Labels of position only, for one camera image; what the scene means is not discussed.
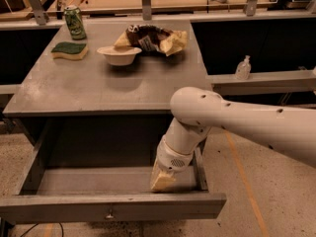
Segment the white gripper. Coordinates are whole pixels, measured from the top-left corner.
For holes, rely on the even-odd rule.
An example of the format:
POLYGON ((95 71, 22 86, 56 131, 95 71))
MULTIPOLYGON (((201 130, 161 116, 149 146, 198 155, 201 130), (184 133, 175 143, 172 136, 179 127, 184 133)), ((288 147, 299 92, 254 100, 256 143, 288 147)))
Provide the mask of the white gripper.
POLYGON ((163 136, 157 147, 156 160, 153 165, 150 189, 153 192, 163 192, 175 183, 175 173, 187 169, 193 159, 195 147, 186 147, 188 154, 173 149, 163 136))

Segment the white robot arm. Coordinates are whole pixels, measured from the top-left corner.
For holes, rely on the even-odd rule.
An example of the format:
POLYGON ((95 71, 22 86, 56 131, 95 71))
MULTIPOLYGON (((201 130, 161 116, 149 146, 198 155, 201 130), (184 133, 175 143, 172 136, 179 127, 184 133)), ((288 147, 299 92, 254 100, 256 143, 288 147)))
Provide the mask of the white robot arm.
POLYGON ((170 101, 171 124, 162 136, 150 189, 162 192, 185 171, 210 130, 219 127, 289 158, 316 167, 316 111, 230 102, 195 87, 181 88, 170 101))

